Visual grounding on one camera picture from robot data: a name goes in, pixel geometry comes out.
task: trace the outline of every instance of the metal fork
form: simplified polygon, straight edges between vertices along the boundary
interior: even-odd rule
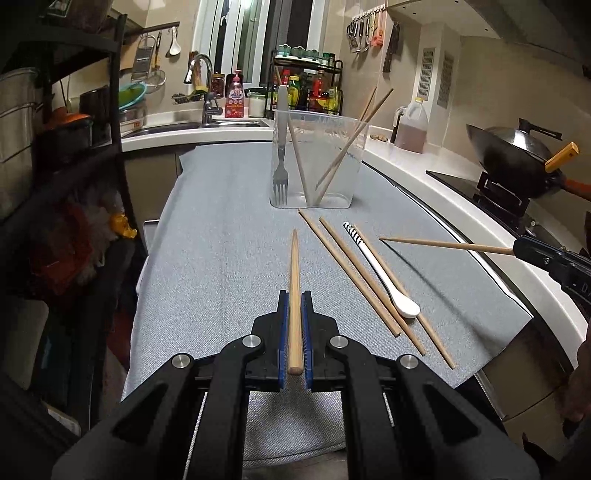
[[[287,205],[287,182],[288,175],[285,169],[285,143],[287,142],[287,87],[280,85],[277,91],[277,111],[275,121],[277,122],[278,143],[277,154],[279,165],[273,172],[273,194],[276,205]]]

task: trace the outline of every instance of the gray tablecloth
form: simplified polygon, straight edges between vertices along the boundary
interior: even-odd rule
[[[334,317],[341,334],[374,354],[417,353],[404,334],[390,334],[297,211],[269,204],[270,148],[265,142],[202,145],[181,158],[184,171],[160,219],[141,285],[124,395],[173,354],[217,353],[250,332],[257,316],[274,311],[279,291],[288,289],[293,228],[301,288],[311,290],[316,311]],[[383,234],[453,238],[367,166],[350,208],[308,212],[315,220],[322,214],[351,246],[344,220],[375,240],[457,362],[451,370],[414,322],[428,350],[423,361],[453,387],[499,354],[530,319],[469,253],[406,244],[393,252],[377,241]],[[344,441],[338,394],[310,394],[299,378],[280,393],[251,394],[247,466],[316,455]]]

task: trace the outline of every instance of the jar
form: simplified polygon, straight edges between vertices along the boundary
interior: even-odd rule
[[[214,73],[212,76],[212,93],[216,98],[224,96],[224,75],[223,73]]]
[[[249,93],[248,116],[251,118],[263,118],[265,116],[265,104],[266,98],[262,93]]]

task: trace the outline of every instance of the faucet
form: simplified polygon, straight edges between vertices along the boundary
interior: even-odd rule
[[[201,117],[202,125],[210,125],[215,123],[213,120],[214,115],[222,114],[222,107],[217,104],[216,96],[212,93],[212,72],[213,66],[211,59],[204,53],[196,53],[189,62],[189,69],[184,78],[184,83],[190,85],[193,81],[194,70],[199,66],[201,60],[205,62],[207,67],[207,92],[203,99],[203,115]]]

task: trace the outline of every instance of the wooden chopstick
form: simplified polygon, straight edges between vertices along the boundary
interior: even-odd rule
[[[386,307],[382,305],[382,303],[378,300],[378,298],[373,295],[373,292],[369,289],[369,287],[363,283],[363,280],[360,276],[355,273],[355,270],[347,263],[347,260],[343,256],[341,252],[339,252],[334,245],[332,245],[329,240],[324,236],[320,228],[312,220],[308,217],[301,209],[298,209],[298,213],[301,217],[306,221],[308,226],[311,230],[316,234],[320,242],[326,247],[326,249],[330,252],[336,262],[340,265],[340,267],[345,271],[345,273],[349,276],[351,281],[355,284],[357,289],[361,292],[361,294],[367,299],[369,304],[373,307],[375,312],[378,316],[382,319],[386,327],[392,332],[394,336],[400,335],[400,330],[396,323],[392,320],[392,317],[386,310]]]
[[[369,96],[367,102],[365,103],[365,107],[363,108],[363,111],[361,112],[361,115],[359,116],[359,120],[355,124],[355,127],[353,129],[353,132],[355,132],[359,128],[361,122],[363,122],[363,119],[365,117],[365,114],[368,112],[368,108],[371,105],[371,101],[374,99],[375,91],[377,90],[377,88],[378,88],[378,86],[376,85],[374,87],[374,89],[371,91],[371,95]],[[314,188],[318,189],[318,187],[320,186],[320,184],[322,183],[322,181],[326,178],[326,176],[330,173],[331,169],[335,165],[336,164],[333,161],[333,163],[329,166],[329,168],[322,174],[322,176],[320,177],[320,180],[318,180],[318,182],[316,183],[316,186]]]
[[[380,107],[388,99],[388,97],[390,96],[390,93],[392,93],[393,91],[394,91],[394,89],[393,88],[390,88],[390,90],[388,91],[388,93],[386,93],[386,95],[384,95],[384,97],[377,103],[377,105],[374,106],[374,109],[371,110],[371,113],[365,119],[365,122],[361,123],[361,125],[359,126],[359,128],[357,130],[355,130],[355,132],[353,133],[353,135],[351,135],[349,137],[349,141],[345,144],[345,146],[343,147],[343,150],[341,150],[339,152],[339,154],[336,156],[336,158],[330,164],[330,166],[328,168],[328,171],[330,172],[330,174],[328,175],[328,177],[326,179],[326,183],[324,185],[324,188],[322,189],[322,191],[320,192],[320,194],[316,197],[316,200],[314,201],[314,205],[319,205],[320,204],[320,202],[322,201],[322,198],[324,197],[324,194],[326,193],[326,190],[328,190],[328,188],[330,186],[330,182],[332,182],[333,178],[335,177],[335,175],[336,175],[336,173],[337,173],[337,171],[338,171],[338,169],[340,167],[341,162],[343,161],[345,155],[347,154],[347,150],[353,144],[353,142],[358,137],[358,135],[361,133],[361,130],[363,130],[366,127],[365,124],[371,121],[371,119],[374,117],[374,115],[377,113],[377,111],[380,109]]]
[[[404,295],[406,295],[407,297],[410,298],[410,295],[408,294],[406,288],[404,288],[404,285],[402,284],[402,282],[400,282],[400,280],[396,277],[396,275],[394,275],[394,273],[392,272],[392,270],[390,270],[390,267],[388,266],[388,264],[380,256],[380,254],[373,247],[373,245],[369,243],[367,237],[361,232],[361,230],[359,230],[359,228],[357,227],[357,225],[353,225],[353,228],[355,228],[355,231],[357,232],[357,234],[359,235],[359,237],[361,238],[361,240],[363,240],[363,243],[367,246],[367,248],[369,249],[369,251],[371,253],[373,253],[375,259],[382,266],[382,268],[386,272],[386,275],[388,276],[388,278],[390,279],[390,281],[394,284],[394,286],[397,289],[399,289]],[[425,315],[423,315],[422,312],[417,315],[417,320],[423,326],[423,328],[427,332],[427,335],[429,335],[429,338],[434,343],[434,345],[437,347],[437,350],[439,350],[439,353],[441,353],[441,356],[447,362],[447,364],[449,365],[449,367],[451,369],[454,369],[456,367],[456,363],[453,361],[452,357],[450,356],[450,354],[447,352],[445,346],[443,345],[443,342],[441,341],[441,339],[437,335],[437,332],[435,330],[433,330],[433,327],[431,327],[431,324],[425,318]]]
[[[301,291],[300,260],[297,231],[291,236],[290,264],[290,315],[287,337],[287,373],[301,375],[304,372],[304,350],[301,339]]]
[[[368,283],[368,285],[374,291],[376,296],[380,299],[382,304],[384,304],[384,306],[388,309],[388,311],[390,312],[390,315],[392,315],[392,317],[394,317],[394,319],[398,323],[398,326],[404,331],[404,333],[406,333],[406,335],[408,336],[410,341],[413,343],[413,345],[417,348],[419,353],[421,355],[425,355],[427,353],[427,351],[425,350],[425,347],[423,346],[421,341],[415,336],[413,331],[408,327],[406,321],[400,316],[400,314],[398,313],[398,311],[396,310],[396,308],[394,307],[394,305],[390,301],[390,298],[388,297],[387,293],[385,291],[383,291],[383,289],[380,288],[380,286],[378,285],[378,282],[374,278],[371,277],[371,275],[369,274],[367,269],[363,266],[363,264],[355,256],[355,254],[353,253],[353,250],[351,250],[351,248],[343,241],[343,239],[339,236],[339,234],[336,232],[336,230],[334,228],[332,228],[332,226],[326,220],[324,220],[322,217],[320,217],[320,223],[322,223],[322,225],[324,225],[324,228],[326,228],[326,230],[328,231],[330,236],[333,239],[335,239],[335,242],[340,247],[340,249],[345,253],[345,255],[348,257],[348,259],[351,260],[351,263],[355,266],[355,268],[361,274],[363,279]]]
[[[275,67],[275,75],[277,77],[278,84],[281,85],[281,75],[279,74],[279,68],[277,66]],[[300,157],[300,147],[298,145],[297,137],[295,135],[296,131],[295,131],[294,126],[291,122],[291,117],[290,117],[289,113],[287,114],[287,127],[290,129],[291,144],[294,147],[295,162],[297,163],[297,170],[300,173],[301,186],[302,186],[302,189],[304,190],[304,198],[306,199],[306,206],[311,207],[312,204],[310,202],[308,187],[306,185],[306,177],[304,176],[304,167],[303,167],[303,164],[301,162],[301,157]]]
[[[440,242],[438,240],[422,240],[419,238],[397,238],[394,236],[381,236],[380,240],[386,242],[399,242],[401,244],[429,245],[431,247],[457,248],[458,250],[472,250],[489,254],[515,255],[512,248],[492,247],[490,245],[457,244],[454,242]]]

